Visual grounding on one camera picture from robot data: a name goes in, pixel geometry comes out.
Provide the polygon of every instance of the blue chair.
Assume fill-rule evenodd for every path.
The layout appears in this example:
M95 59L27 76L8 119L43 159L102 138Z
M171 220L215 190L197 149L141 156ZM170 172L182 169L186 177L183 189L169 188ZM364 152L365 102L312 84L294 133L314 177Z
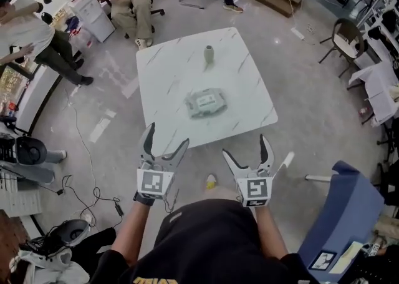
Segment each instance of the blue chair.
M352 242L367 242L384 206L383 197L357 169L343 161L332 169L337 174L331 177L327 200L298 251L308 271L321 282L340 280L345 272L329 271ZM312 269L322 252L332 253L328 267Z

